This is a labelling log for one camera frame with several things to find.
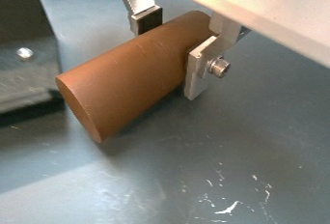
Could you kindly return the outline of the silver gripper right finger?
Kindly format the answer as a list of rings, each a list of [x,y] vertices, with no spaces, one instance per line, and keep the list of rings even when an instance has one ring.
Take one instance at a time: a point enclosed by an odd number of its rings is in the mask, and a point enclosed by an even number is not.
[[[193,100],[207,88],[208,76],[223,78],[231,64],[224,60],[224,51],[247,35],[249,29],[212,13],[209,30],[215,33],[188,53],[184,96]]]

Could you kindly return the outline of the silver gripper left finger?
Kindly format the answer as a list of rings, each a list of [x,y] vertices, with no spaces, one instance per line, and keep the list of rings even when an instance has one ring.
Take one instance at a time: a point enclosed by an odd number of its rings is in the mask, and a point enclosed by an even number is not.
[[[163,24],[163,8],[155,0],[122,0],[128,10],[129,30],[141,35]]]

